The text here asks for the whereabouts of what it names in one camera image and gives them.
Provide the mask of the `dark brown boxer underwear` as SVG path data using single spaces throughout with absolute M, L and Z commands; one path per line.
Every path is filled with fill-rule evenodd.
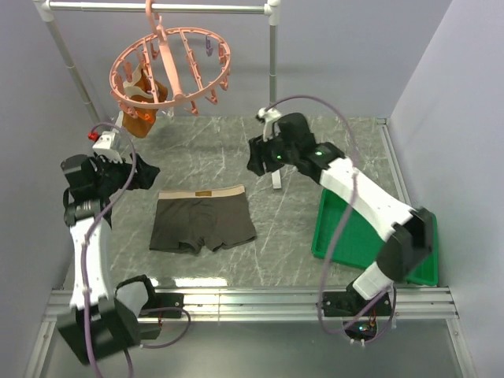
M 150 250 L 199 254 L 250 243 L 257 231 L 242 184 L 201 191 L 160 191 Z

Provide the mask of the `pink round clip hanger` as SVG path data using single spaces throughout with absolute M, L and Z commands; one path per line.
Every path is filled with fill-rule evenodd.
M 231 74 L 231 49 L 228 43 L 218 34 L 203 28 L 180 27 L 165 28 L 161 15 L 154 11 L 152 1 L 145 2 L 145 14 L 151 28 L 146 35 L 125 49 L 113 63 L 109 72 L 110 94 L 125 114 L 136 117 L 135 107 L 146 109 L 172 109 L 184 106 L 186 110 L 197 116 L 196 100 L 205 98 L 216 105 L 218 97 L 216 89 L 228 89 L 228 77 Z M 180 37 L 185 50 L 189 73 L 195 81 L 197 90 L 190 93 L 183 89 L 180 70 L 176 66 L 174 53 L 169 44 L 169 36 Z M 220 73 L 214 80 L 205 81 L 202 78 L 194 50 L 190 47 L 188 36 L 202 35 L 205 41 L 217 44 L 217 61 Z M 141 103 L 131 100 L 124 93 L 124 81 L 132 80 L 132 73 L 140 65 L 146 70 L 146 76 L 152 87 L 153 103 Z M 160 102 L 155 89 L 155 81 L 165 85 L 169 91 L 167 100 Z

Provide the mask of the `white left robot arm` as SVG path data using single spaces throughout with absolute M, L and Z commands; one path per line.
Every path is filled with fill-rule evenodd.
M 155 340 L 163 320 L 188 315 L 181 294 L 159 295 L 145 275 L 111 283 L 110 198 L 151 188 L 160 172 L 139 155 L 134 158 L 130 164 L 77 154 L 61 163 L 69 184 L 64 221 L 74 242 L 75 278 L 69 311 L 57 317 L 57 329 L 82 365 Z

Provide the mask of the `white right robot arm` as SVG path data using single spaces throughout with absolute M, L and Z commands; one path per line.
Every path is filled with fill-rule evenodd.
M 352 213 L 358 213 L 383 242 L 365 271 L 350 283 L 336 302 L 319 293 L 317 315 L 323 317 L 328 305 L 340 317 L 362 317 L 393 284 L 403 281 L 435 250 L 434 215 L 425 208 L 414 209 L 390 196 L 364 173 L 336 145 L 319 143 L 308 120 L 301 113 L 281 114 L 261 108 L 256 116 L 263 131 L 249 140 L 249 171 L 257 176 L 294 166 L 324 189 L 347 203 L 328 250 L 337 240 Z

